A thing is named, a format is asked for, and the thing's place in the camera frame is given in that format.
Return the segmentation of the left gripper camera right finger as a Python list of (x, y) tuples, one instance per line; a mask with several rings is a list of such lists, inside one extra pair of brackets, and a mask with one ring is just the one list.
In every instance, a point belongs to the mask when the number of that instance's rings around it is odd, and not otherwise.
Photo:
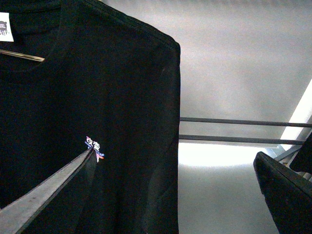
[(311, 234), (312, 183), (264, 152), (253, 167), (279, 233)]

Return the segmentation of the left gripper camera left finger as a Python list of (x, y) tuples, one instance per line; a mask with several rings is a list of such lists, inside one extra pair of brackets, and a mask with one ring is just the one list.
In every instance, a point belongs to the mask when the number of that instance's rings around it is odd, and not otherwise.
[(30, 192), (0, 211), (2, 234), (73, 234), (95, 172), (86, 150)]

